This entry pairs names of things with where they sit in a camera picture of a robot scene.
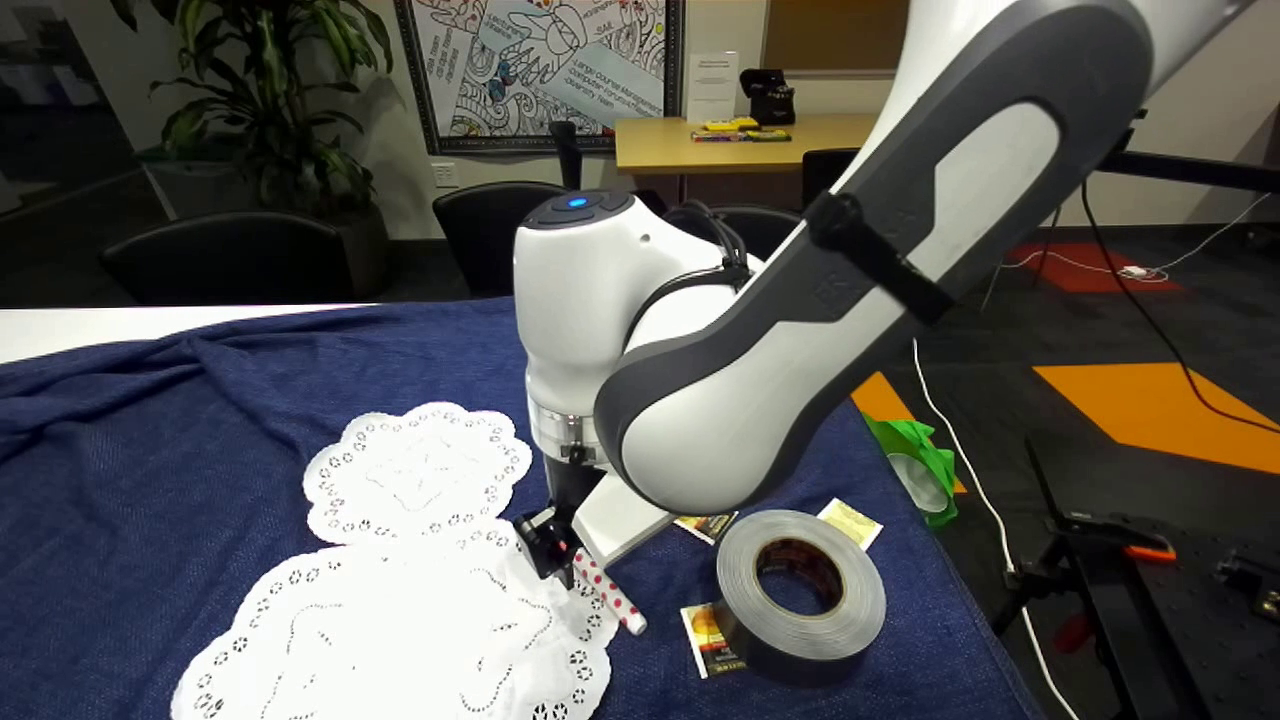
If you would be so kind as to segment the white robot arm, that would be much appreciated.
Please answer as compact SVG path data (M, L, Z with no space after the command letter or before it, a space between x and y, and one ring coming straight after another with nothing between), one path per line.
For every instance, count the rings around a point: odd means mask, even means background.
M521 523L537 567L610 565L672 515L777 493L878 343L938 319L967 260L1047 222L1246 4L907 0L869 140L765 257L610 189L526 212L511 299L549 478Z

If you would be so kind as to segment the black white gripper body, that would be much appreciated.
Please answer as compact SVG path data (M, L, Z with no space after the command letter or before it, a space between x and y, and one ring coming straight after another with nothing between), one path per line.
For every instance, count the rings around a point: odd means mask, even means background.
M542 462L550 539L615 565L653 539L672 515L647 506L626 481L584 462Z

